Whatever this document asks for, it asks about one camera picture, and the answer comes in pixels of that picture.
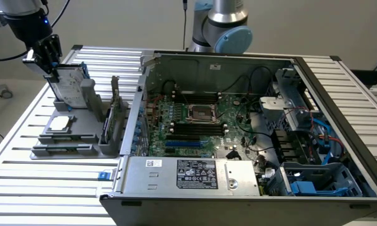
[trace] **motherboard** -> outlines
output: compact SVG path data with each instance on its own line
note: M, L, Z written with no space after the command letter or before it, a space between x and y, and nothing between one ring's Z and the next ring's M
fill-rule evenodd
M148 155L248 160L254 136L246 132L252 126L243 101L236 95L152 97L147 104Z

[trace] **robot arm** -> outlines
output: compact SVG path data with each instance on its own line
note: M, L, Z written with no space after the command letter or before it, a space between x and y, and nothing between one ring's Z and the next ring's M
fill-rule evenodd
M242 54L252 44L243 0L198 0L190 51Z
M47 18L47 0L0 0L0 10L19 40L26 43L26 65L38 73L50 75L60 62L62 47Z

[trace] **cpu socket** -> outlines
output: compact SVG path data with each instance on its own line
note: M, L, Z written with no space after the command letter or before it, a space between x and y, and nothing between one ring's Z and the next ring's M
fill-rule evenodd
M188 119L196 122L216 122L215 105L190 105Z

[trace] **power supply label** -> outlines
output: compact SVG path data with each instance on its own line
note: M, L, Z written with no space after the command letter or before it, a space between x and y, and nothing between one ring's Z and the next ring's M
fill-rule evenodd
M215 161L178 160L180 189L219 189Z

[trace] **floor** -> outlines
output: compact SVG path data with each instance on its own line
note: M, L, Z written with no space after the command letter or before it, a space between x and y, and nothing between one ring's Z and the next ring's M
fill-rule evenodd
M0 79L14 93L11 99L0 98L0 133L6 136L30 103L44 87L44 80Z

